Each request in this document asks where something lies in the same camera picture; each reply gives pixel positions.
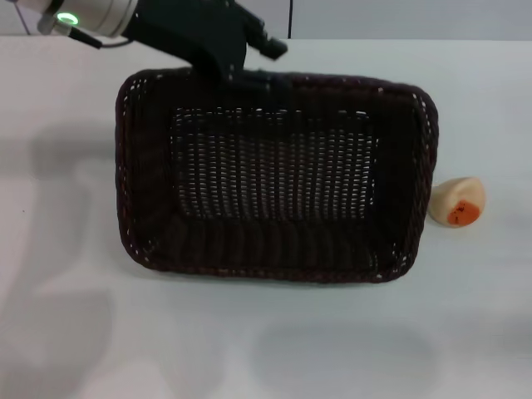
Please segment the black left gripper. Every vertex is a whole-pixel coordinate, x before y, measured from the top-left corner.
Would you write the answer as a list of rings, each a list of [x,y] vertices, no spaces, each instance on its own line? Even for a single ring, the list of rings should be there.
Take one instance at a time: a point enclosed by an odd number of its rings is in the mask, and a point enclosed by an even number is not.
[[[233,1],[139,1],[123,37],[188,62],[214,81],[228,81],[244,69],[244,19]],[[290,76],[243,70],[244,84],[259,91],[292,87]]]

